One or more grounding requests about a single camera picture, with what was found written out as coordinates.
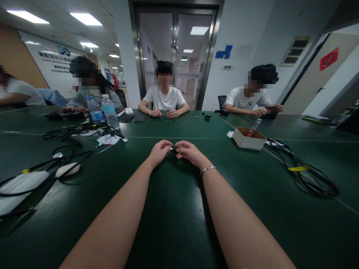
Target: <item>plastic bottle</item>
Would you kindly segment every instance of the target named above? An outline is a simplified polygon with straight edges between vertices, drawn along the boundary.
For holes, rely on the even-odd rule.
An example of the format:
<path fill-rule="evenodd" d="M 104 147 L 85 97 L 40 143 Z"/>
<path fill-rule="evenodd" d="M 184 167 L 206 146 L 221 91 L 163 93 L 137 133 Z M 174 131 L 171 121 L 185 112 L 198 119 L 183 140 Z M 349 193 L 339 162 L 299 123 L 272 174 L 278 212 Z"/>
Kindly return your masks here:
<path fill-rule="evenodd" d="M 102 108 L 104 109 L 104 113 L 106 115 L 107 125 L 118 130 L 120 128 L 119 121 L 117 120 L 115 106 L 113 102 L 108 97 L 108 95 L 102 95 Z"/>
<path fill-rule="evenodd" d="M 87 96 L 87 107 L 94 123 L 106 122 L 101 106 L 93 99 L 93 96 Z"/>

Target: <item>blue logo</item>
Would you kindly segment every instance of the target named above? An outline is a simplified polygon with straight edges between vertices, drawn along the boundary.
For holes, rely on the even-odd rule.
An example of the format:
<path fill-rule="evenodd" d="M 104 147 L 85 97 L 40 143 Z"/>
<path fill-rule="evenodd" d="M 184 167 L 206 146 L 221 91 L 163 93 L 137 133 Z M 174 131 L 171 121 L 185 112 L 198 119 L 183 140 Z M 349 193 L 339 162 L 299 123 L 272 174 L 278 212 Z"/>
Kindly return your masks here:
<path fill-rule="evenodd" d="M 56 46 L 57 47 L 57 51 L 61 54 L 61 55 L 66 55 L 66 56 L 70 56 L 70 51 L 66 48 L 66 47 L 63 47 L 61 49 L 61 46 Z"/>

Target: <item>silver bracelet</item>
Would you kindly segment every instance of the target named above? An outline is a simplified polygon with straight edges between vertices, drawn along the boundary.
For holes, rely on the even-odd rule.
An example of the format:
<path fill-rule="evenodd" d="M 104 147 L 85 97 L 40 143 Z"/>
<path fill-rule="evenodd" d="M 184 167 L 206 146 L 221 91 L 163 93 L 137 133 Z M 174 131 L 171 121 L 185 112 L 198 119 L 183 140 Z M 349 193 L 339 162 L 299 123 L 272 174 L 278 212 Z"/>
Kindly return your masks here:
<path fill-rule="evenodd" d="M 207 171 L 207 170 L 212 169 L 212 168 L 216 168 L 216 169 L 217 169 L 217 167 L 215 167 L 215 166 L 209 166 L 209 167 L 207 167 L 207 168 L 204 168 L 204 169 L 202 170 L 202 172 L 200 173 L 200 175 L 202 175 L 204 171 Z"/>

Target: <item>hand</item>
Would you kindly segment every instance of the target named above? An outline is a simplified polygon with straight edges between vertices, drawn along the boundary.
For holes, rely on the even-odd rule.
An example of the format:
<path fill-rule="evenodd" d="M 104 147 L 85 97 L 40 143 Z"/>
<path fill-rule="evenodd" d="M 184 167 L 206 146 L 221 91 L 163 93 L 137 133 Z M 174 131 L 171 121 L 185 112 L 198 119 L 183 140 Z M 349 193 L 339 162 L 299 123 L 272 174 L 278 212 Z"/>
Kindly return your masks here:
<path fill-rule="evenodd" d="M 167 117 L 169 118 L 177 118 L 180 115 L 178 110 L 171 110 L 167 112 Z"/>
<path fill-rule="evenodd" d="M 163 161 L 167 153 L 170 151 L 171 146 L 173 146 L 171 142 L 167 140 L 161 140 L 154 145 L 146 161 L 149 162 L 153 168 L 155 168 Z"/>
<path fill-rule="evenodd" d="M 266 109 L 269 112 L 283 112 L 283 106 L 282 105 L 267 106 Z"/>
<path fill-rule="evenodd" d="M 261 116 L 264 116 L 265 114 L 267 114 L 267 112 L 268 111 L 265 108 L 260 108 L 257 110 L 250 110 L 249 115 L 261 117 Z"/>
<path fill-rule="evenodd" d="M 76 109 L 75 109 L 77 112 L 89 112 L 89 109 L 88 108 L 85 108 L 84 106 L 78 106 Z"/>
<path fill-rule="evenodd" d="M 158 109 L 154 109 L 153 111 L 150 112 L 149 115 L 154 117 L 154 118 L 160 118 L 163 114 Z"/>
<path fill-rule="evenodd" d="M 191 144 L 187 141 L 179 141 L 175 144 L 178 154 L 176 155 L 177 159 L 187 159 L 189 160 L 194 166 L 197 166 L 201 171 L 213 164 L 210 160 L 207 159 L 206 156 L 200 152 L 195 145 Z"/>

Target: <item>cardboard box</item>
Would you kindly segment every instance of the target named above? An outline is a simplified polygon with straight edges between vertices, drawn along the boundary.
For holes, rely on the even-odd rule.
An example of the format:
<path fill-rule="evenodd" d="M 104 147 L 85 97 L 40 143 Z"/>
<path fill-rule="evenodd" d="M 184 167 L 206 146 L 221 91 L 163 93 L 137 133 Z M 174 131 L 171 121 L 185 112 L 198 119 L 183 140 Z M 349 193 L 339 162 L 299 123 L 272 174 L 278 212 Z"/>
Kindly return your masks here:
<path fill-rule="evenodd" d="M 258 131 L 254 131 L 251 137 L 247 137 L 250 128 L 236 127 L 233 132 L 233 139 L 240 148 L 261 150 L 267 138 Z"/>

